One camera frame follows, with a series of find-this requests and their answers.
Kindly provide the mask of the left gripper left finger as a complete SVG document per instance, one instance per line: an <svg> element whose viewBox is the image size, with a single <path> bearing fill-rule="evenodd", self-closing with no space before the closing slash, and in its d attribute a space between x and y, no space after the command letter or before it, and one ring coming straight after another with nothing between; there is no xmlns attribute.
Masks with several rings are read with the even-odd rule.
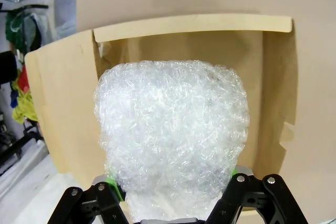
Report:
<svg viewBox="0 0 336 224"><path fill-rule="evenodd" d="M100 175L86 190L69 187L64 191L54 210L54 223L93 223L97 216L103 223L128 223L120 207L123 200L121 187Z"/></svg>

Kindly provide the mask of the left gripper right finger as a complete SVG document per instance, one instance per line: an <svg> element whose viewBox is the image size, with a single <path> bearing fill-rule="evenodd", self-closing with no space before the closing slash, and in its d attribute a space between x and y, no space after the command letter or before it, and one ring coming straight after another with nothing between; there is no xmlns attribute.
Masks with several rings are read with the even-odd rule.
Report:
<svg viewBox="0 0 336 224"><path fill-rule="evenodd" d="M280 175L258 179L250 168L236 166L207 223L236 223L243 208L256 210L264 223L307 223Z"/></svg>

